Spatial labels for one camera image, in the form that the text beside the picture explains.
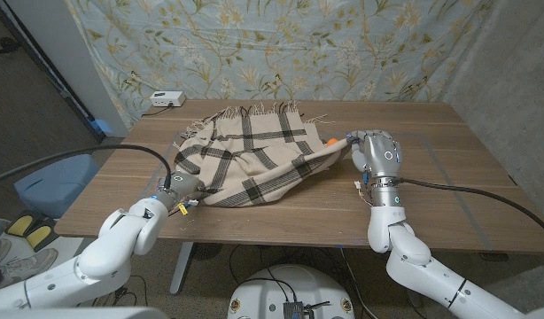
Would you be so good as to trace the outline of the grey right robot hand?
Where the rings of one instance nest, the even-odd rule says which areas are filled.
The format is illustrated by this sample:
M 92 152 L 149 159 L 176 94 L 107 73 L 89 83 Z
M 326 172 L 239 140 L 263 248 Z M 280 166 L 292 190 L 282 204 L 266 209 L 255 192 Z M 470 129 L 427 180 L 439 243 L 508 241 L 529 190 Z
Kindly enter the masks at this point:
M 374 206 L 400 206 L 397 179 L 402 162 L 400 143 L 383 130 L 359 130 L 348 135 L 355 167 L 368 178 Z

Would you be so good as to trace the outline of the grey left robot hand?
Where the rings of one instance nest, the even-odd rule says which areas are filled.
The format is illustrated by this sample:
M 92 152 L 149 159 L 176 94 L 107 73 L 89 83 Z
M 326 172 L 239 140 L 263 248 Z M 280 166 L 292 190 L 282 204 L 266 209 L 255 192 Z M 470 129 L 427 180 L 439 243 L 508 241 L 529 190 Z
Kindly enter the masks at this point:
M 174 208 L 180 202 L 188 202 L 191 199 L 200 199 L 205 185 L 194 175 L 175 171 L 167 178 L 159 179 L 156 190 L 151 198 L 160 201 L 168 210 Z

